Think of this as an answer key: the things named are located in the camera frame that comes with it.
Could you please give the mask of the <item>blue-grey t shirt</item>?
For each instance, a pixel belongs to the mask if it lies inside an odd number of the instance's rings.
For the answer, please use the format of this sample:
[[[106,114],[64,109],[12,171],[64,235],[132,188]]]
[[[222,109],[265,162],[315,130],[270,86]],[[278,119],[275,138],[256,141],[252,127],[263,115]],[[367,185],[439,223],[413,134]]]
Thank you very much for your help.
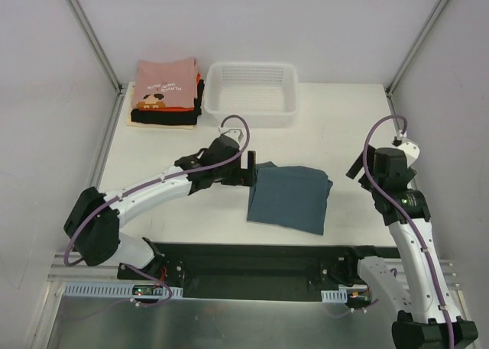
[[[261,163],[249,192],[247,220],[322,235],[332,187],[322,170]]]

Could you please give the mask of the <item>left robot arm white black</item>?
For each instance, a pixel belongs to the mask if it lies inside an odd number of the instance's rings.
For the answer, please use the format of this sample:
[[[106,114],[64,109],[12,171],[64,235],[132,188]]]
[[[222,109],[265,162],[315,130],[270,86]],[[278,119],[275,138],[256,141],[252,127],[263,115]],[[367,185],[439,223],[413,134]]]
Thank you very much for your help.
[[[127,223],[215,183],[252,187],[256,182],[255,152],[223,134],[140,184],[112,192],[89,187],[79,195],[63,227],[70,239],[63,262],[68,267],[79,263],[94,267],[111,260],[133,266],[144,279],[152,280],[160,274],[163,258],[148,238],[123,233]]]

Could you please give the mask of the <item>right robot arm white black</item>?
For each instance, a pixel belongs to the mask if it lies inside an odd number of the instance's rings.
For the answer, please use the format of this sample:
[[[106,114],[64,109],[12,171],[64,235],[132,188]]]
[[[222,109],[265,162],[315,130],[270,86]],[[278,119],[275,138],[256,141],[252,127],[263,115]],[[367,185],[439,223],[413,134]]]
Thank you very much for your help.
[[[367,146],[347,172],[361,171],[361,187],[369,191],[397,246],[407,284],[403,286],[373,246],[350,248],[345,256],[346,285],[365,282],[393,319],[397,348],[467,348],[478,339],[473,321],[455,304],[432,236],[431,215],[424,195],[409,188],[419,148]]]

